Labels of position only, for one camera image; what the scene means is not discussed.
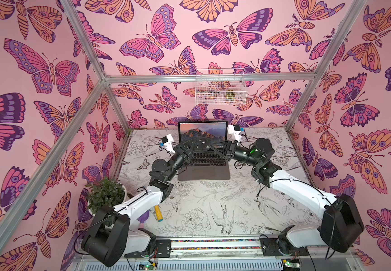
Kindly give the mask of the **grey laptop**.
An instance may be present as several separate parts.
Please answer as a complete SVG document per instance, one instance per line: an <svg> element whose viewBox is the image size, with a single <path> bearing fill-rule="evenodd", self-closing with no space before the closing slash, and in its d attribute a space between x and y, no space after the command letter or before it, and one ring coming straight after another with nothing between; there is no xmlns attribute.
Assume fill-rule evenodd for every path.
<svg viewBox="0 0 391 271"><path fill-rule="evenodd" d="M179 142L195 141L197 151L178 173L179 181L229 180L229 162L209 145L224 152L220 144L227 140L227 121L181 121L178 123Z"/></svg>

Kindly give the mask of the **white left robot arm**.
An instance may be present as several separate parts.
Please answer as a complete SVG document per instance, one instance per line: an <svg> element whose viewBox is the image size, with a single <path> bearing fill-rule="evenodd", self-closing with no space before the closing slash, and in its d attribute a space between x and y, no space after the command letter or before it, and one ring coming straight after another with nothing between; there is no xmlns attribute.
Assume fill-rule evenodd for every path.
<svg viewBox="0 0 391 271"><path fill-rule="evenodd" d="M139 218L168 198L174 187L170 181L196 152L208 150L209 144L209 139L196 137L176 145L169 160L157 159L151 166L149 185L139 194L113 207L105 204L97 211L81 249L106 267L129 254L153 254L156 237L139 227Z"/></svg>

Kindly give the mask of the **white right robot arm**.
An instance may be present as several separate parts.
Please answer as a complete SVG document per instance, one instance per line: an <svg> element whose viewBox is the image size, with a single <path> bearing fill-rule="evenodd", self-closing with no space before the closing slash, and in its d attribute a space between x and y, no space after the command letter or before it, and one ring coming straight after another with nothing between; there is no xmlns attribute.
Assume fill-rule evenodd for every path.
<svg viewBox="0 0 391 271"><path fill-rule="evenodd" d="M225 160L248 164L252 177L262 187L284 193L319 218L317 223L291 225L279 234L277 244L283 255L290 255L298 248L324 245L329 251L345 253L365 230L351 196L324 192L281 169L271 160L275 150L270 140L259 138L249 149L239 146L237 141L223 141L209 144L209 149Z"/></svg>

